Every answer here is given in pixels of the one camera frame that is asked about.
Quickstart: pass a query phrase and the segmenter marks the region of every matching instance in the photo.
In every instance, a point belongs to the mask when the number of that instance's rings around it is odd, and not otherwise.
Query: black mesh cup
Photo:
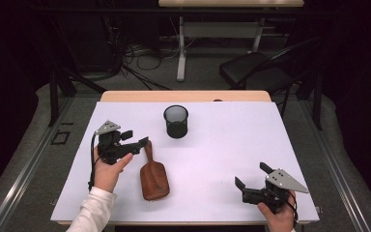
[[[182,138],[188,132],[188,111],[181,105],[171,105],[164,110],[167,134],[172,138]]]

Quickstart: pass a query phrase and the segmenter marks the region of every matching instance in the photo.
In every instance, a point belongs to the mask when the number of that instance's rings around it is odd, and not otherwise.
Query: white tabletop
[[[261,189],[266,173],[260,161],[282,168],[306,186],[287,132],[274,102],[178,102],[187,108],[188,134],[170,138],[162,113],[175,102],[98,102],[51,220],[70,223],[88,194],[90,141],[106,120],[133,130],[136,142],[149,136],[154,158],[164,164],[170,194],[143,199],[140,168],[147,162],[142,149],[121,174],[111,224],[264,224],[257,207],[242,202],[234,184]],[[299,220],[319,220],[310,194],[297,193]]]
[[[302,7],[302,0],[158,0],[161,7]]]

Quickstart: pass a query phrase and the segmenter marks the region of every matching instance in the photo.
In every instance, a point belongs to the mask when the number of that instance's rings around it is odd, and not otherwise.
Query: white sleeve
[[[114,193],[92,187],[89,195],[82,202],[80,213],[71,222],[68,232],[98,232],[104,229],[110,219],[116,197]]]

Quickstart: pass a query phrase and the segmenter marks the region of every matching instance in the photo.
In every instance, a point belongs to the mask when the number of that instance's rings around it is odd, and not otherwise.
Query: table
[[[189,112],[182,139],[168,137],[162,119],[163,110],[175,103]],[[141,150],[119,178],[110,224],[265,224],[255,206],[242,203],[234,185],[238,176],[248,188],[261,189],[266,173],[260,161],[283,167],[306,186],[276,105],[264,91],[109,91],[96,106],[51,220],[69,224],[78,214],[88,193],[90,140],[105,120],[121,131],[133,130],[127,143],[149,136],[170,185],[170,194],[159,201],[142,198],[139,170],[147,159]],[[311,195],[297,196],[300,223],[319,220]]]
[[[300,8],[302,0],[158,0],[167,8]],[[254,38],[251,51],[256,52],[263,33],[265,19],[258,22],[185,22],[180,16],[180,57],[177,80],[185,80],[185,37],[200,38]]]

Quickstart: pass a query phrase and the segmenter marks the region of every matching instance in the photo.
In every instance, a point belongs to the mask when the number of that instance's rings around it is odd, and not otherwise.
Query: human hand
[[[119,179],[119,174],[123,172],[123,168],[133,159],[133,154],[128,153],[113,165],[109,165],[103,162],[102,159],[99,159],[98,147],[95,147],[94,149],[94,156],[96,160],[95,187],[108,192],[113,192],[117,180]]]
[[[288,202],[294,206],[295,192],[292,190],[290,192],[292,195],[290,194]],[[294,228],[294,211],[287,204],[283,205],[276,214],[263,202],[258,204],[258,209],[267,220],[271,232],[291,232]]]

